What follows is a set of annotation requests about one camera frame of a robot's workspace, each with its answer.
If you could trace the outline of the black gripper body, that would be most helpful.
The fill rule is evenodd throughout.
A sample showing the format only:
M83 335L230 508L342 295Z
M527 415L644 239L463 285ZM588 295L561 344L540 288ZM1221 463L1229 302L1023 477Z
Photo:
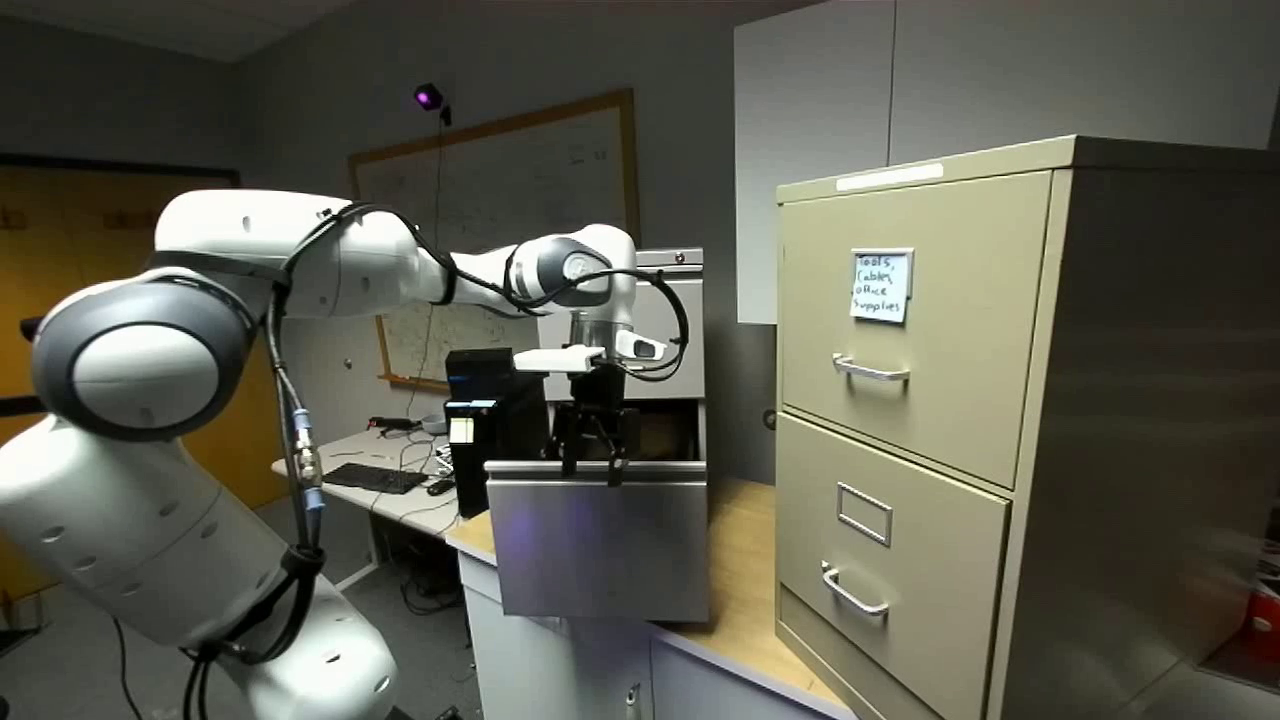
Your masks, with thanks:
M602 365L572 375L572 399L556 409L561 472L572 477L592 448L598 448L602 460L616 463L619 425L623 425L623 374Z

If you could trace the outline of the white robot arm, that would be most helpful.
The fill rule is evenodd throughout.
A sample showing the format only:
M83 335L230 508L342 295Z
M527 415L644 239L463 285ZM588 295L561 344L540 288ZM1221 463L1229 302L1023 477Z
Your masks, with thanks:
M244 359L289 322L471 303L569 313L583 335L533 347L527 374L648 374L676 359L630 326L636 244L583 225L446 253L411 219L315 192L190 188L164 203L157 261L88 285L36 322L44 415L0 448L0 529L116 622L190 662L183 720L229 673L251 720L389 720L395 662L325 575L318 454L280 398L296 533L276 537L183 442L235 398Z

